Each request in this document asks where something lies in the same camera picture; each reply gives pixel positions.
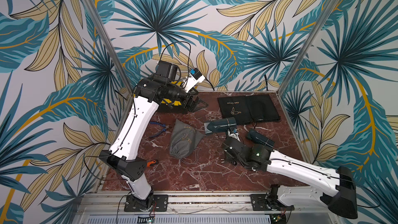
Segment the grey fabric drawstring pouch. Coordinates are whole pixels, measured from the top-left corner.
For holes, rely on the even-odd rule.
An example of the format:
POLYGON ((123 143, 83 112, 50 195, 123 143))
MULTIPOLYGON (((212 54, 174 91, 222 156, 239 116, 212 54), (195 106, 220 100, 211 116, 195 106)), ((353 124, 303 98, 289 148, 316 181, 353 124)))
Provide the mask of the grey fabric drawstring pouch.
POLYGON ((190 156, 204 136, 194 127, 176 120, 170 140, 170 156, 177 159, 190 156))

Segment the black hair dryer bag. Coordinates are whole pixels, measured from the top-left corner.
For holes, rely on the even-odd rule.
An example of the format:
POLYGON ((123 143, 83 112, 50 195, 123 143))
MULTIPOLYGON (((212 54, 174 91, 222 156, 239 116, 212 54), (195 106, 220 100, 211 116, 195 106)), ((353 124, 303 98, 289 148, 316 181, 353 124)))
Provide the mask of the black hair dryer bag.
POLYGON ((280 115, 268 94, 217 98, 223 118, 234 118, 237 125, 279 122, 280 115))

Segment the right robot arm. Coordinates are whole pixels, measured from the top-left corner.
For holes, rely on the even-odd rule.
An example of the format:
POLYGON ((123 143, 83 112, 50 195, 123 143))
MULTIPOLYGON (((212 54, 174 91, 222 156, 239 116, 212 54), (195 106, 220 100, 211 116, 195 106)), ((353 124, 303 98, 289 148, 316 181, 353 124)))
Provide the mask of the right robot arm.
POLYGON ((256 144, 252 148, 238 139, 227 137, 222 143, 226 161, 240 164, 253 171, 283 175, 304 183, 290 187, 274 184, 265 196, 251 198, 255 211, 290 211, 296 206, 327 208, 332 213, 347 219, 358 217, 356 185, 350 169, 315 166, 268 146, 256 144))

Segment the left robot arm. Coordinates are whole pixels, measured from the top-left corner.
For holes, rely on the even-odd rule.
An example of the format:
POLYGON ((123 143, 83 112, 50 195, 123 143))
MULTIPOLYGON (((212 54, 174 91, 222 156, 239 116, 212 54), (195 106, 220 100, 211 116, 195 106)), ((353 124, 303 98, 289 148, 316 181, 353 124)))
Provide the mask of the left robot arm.
POLYGON ((107 150, 99 158, 114 169, 128 183, 132 194, 128 203, 141 211, 154 207, 153 188, 145 176, 147 161, 138 157, 138 149, 147 126, 163 100, 178 101, 190 112, 199 110, 201 100, 197 98, 196 84, 205 80, 198 68, 188 69, 185 81, 173 84, 179 67, 159 61, 156 72, 141 79, 131 97, 132 106, 121 130, 107 150))

